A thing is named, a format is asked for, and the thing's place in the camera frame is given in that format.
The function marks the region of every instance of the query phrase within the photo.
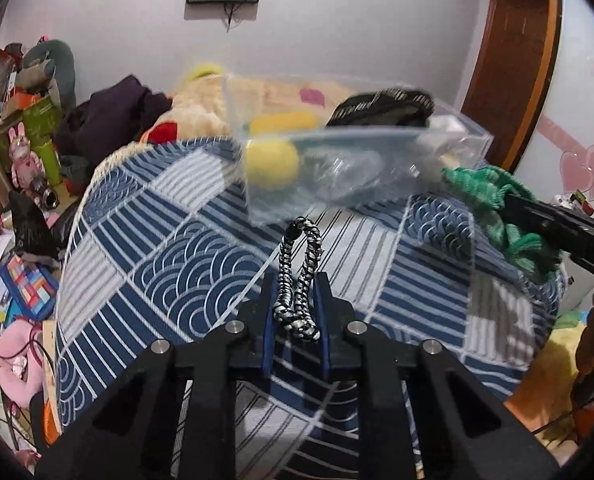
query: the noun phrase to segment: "dark blanket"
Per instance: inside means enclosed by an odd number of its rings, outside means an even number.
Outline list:
[[[171,99],[153,94],[129,75],[72,110],[54,141],[60,155],[83,156],[96,167],[106,156],[138,139],[171,107]]]

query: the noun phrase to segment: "pink rabbit toy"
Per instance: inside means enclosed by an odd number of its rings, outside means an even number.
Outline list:
[[[20,187],[32,197],[30,183],[36,177],[45,175],[43,162],[35,152],[30,150],[30,141],[26,137],[26,128],[23,123],[19,123],[17,131],[10,128],[8,136],[10,136],[10,160],[13,163],[13,186]]]

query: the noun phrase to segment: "transparent plastic box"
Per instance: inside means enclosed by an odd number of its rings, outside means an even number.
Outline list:
[[[318,205],[357,206],[437,190],[443,168],[473,168],[484,157],[491,135],[436,98],[429,128],[326,127],[346,98],[387,88],[413,87],[321,76],[225,78],[250,221],[263,225]],[[277,114],[290,115],[275,120]]]

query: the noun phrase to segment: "blue patterned tablecloth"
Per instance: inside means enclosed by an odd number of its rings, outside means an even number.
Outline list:
[[[259,294],[286,222],[251,226],[237,175],[231,143],[201,139],[132,156],[94,185],[57,306],[65,431],[152,341],[200,339]],[[562,276],[529,282],[449,198],[304,213],[321,230],[320,270],[358,318],[397,340],[439,339],[510,395],[550,333]],[[238,385],[238,476],[355,478],[356,387],[323,383],[316,358],[283,339],[274,360],[269,392]]]

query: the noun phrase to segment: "metal screw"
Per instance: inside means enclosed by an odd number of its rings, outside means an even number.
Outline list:
[[[232,321],[226,323],[226,332],[230,332],[231,334],[238,334],[240,332],[243,332],[245,327],[246,326],[244,325],[243,321],[233,319]]]
[[[428,352],[430,355],[435,355],[442,351],[443,346],[436,339],[426,339],[422,343],[421,348],[423,348],[424,351]]]
[[[170,343],[165,339],[157,339],[152,345],[150,345],[150,349],[155,354],[165,354],[170,349]]]
[[[351,334],[361,335],[368,330],[368,326],[363,321],[351,321],[347,329]]]

